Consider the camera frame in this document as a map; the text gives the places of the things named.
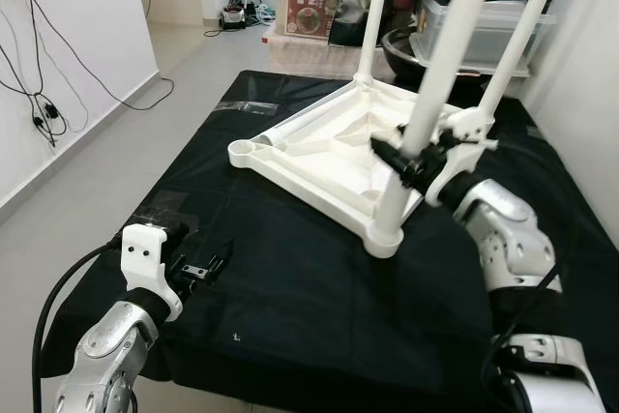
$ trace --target table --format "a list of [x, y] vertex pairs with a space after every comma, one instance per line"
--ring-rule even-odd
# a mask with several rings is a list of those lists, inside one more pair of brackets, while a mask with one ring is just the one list
[[[403, 226], [398, 255], [378, 260], [339, 224], [228, 163], [229, 142], [261, 133], [342, 84], [241, 73], [143, 200], [140, 208], [177, 211], [197, 229], [184, 245], [190, 264], [229, 239], [235, 252], [217, 284], [198, 288], [179, 319], [163, 327], [142, 375], [303, 412], [483, 411], [486, 289], [476, 247], [449, 212], [422, 205]], [[450, 102], [475, 104], [479, 94], [457, 88]], [[544, 157], [575, 193], [574, 216], [553, 179], [528, 158], [497, 151], [480, 162], [481, 173], [533, 206], [560, 258], [575, 218], [580, 233], [562, 265], [568, 319], [616, 408], [619, 254], [521, 105], [502, 102], [496, 118], [494, 136]], [[58, 310], [44, 376], [71, 369], [80, 337], [123, 293], [119, 258], [102, 254]]]

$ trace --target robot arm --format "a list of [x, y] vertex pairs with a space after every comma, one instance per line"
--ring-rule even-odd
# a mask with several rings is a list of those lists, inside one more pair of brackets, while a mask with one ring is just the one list
[[159, 328], [183, 309], [197, 282], [217, 280], [232, 253], [206, 268], [174, 254], [188, 229], [132, 224], [123, 229], [121, 269], [128, 292], [79, 341], [74, 367], [56, 394], [55, 413], [124, 413]]
[[517, 412], [604, 413], [582, 346], [568, 335], [561, 282], [553, 273], [554, 250], [538, 229], [533, 209], [474, 173], [446, 178], [449, 152], [458, 146], [450, 131], [414, 161], [387, 142], [373, 139], [371, 146], [405, 187], [423, 195], [434, 191], [476, 242], [494, 334], [507, 336], [491, 360], [498, 368], [497, 396]]

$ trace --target gray floor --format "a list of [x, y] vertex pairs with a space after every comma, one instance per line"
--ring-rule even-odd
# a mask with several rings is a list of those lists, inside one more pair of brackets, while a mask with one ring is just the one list
[[[125, 112], [0, 226], [2, 411], [31, 410], [32, 335], [52, 285], [79, 257], [111, 237], [238, 72], [266, 71], [262, 27], [211, 39], [200, 39], [194, 28], [180, 35], [169, 28], [155, 29], [154, 46], [164, 73], [193, 49], [169, 73], [176, 81], [174, 94], [150, 111]], [[137, 105], [152, 102], [163, 86], [156, 86]], [[46, 411], [51, 411], [59, 382], [44, 381]], [[137, 382], [136, 392], [142, 413], [273, 411], [144, 379]]]

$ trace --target black cloth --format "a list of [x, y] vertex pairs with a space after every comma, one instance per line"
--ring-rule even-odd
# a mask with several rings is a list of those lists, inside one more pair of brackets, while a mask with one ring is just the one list
[[[482, 411], [479, 373], [492, 336], [486, 288], [476, 246], [447, 210], [420, 206], [398, 254], [379, 260], [336, 222], [228, 162], [228, 143], [342, 84], [241, 73], [222, 100], [274, 103], [277, 113], [248, 112], [251, 104], [213, 112], [146, 196], [142, 207], [197, 224], [183, 246], [190, 263], [229, 239], [235, 249], [216, 285], [198, 288], [162, 328], [142, 375], [304, 412]], [[476, 104], [478, 94], [456, 89], [453, 101]], [[570, 329], [616, 407], [617, 251], [517, 101], [501, 103], [493, 133], [544, 158], [540, 166], [517, 152], [486, 152], [479, 171], [536, 210], [562, 260]], [[56, 314], [45, 376], [71, 369], [79, 338], [124, 285], [119, 254], [101, 255]]]

